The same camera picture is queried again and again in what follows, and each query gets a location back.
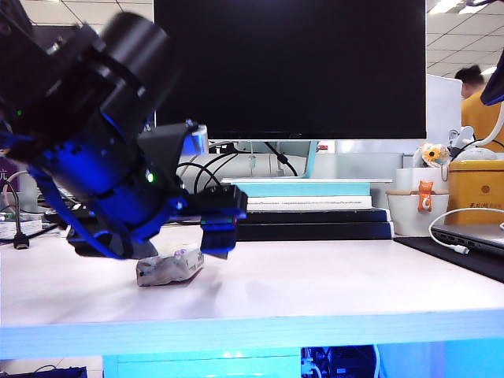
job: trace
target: yellow box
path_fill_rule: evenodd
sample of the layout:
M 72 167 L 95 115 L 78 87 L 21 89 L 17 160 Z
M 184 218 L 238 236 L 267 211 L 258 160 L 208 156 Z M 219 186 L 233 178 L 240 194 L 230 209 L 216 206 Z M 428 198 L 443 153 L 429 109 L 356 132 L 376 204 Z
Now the yellow box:
M 448 169 L 448 209 L 504 209 L 504 160 L 453 161 Z M 504 214 L 461 211 L 446 218 L 447 224 L 504 222 Z

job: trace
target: ceiling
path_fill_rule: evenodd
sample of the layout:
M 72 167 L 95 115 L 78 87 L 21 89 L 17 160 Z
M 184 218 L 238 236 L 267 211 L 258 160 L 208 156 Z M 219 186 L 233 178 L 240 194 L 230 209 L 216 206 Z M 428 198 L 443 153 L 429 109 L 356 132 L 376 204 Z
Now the ceiling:
M 152 19 L 152 0 L 21 0 L 34 24 L 69 25 L 86 21 L 98 32 L 115 13 L 128 11 Z M 426 0 L 429 11 L 439 0 Z M 478 64 L 495 66 L 504 47 L 504 2 L 476 14 L 427 15 L 427 72 L 454 77 L 456 71 Z

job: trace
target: notebook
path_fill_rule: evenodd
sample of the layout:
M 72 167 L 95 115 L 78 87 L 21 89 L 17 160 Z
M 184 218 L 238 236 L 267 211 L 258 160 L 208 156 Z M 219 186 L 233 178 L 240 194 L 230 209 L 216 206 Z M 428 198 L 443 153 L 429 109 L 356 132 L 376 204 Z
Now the notebook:
M 498 224 L 437 224 L 432 234 L 447 244 L 467 246 L 469 253 L 485 252 L 504 258 L 504 231 Z

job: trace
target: plush toy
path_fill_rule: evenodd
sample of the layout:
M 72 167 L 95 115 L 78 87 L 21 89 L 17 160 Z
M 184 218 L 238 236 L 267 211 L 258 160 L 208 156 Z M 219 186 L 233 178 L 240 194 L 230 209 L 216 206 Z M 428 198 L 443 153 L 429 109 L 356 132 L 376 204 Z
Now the plush toy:
M 413 166 L 439 168 L 450 162 L 450 151 L 442 144 L 422 143 L 413 155 Z

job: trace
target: ceiling light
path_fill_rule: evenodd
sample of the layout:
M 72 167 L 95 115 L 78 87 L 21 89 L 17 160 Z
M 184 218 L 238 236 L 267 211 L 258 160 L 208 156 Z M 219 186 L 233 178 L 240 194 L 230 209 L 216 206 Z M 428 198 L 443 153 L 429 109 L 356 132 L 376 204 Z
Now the ceiling light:
M 491 75 L 492 73 L 494 73 L 495 71 L 497 71 L 497 67 L 490 67 L 489 69 L 485 69 L 481 75 Z
M 458 14 L 478 13 L 479 11 L 481 11 L 487 5 L 488 4 L 485 4 L 484 6 L 466 6 Z
M 446 13 L 460 2 L 461 0 L 441 0 L 429 11 L 429 14 Z

